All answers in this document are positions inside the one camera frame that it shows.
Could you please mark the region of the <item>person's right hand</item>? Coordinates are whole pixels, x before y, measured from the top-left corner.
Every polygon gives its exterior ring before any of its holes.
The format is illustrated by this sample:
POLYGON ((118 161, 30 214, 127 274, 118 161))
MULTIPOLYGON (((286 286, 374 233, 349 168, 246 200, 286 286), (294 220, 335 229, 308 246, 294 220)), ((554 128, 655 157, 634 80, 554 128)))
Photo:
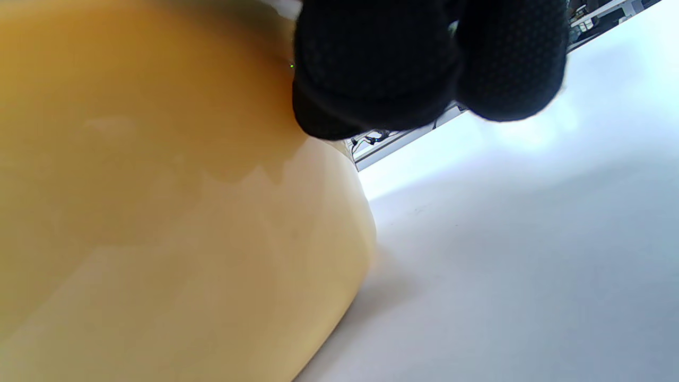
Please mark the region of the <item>person's right hand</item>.
POLYGON ((295 118, 329 141, 421 128, 451 102, 526 119, 562 87, 568 30, 565 1, 304 1, 295 118))

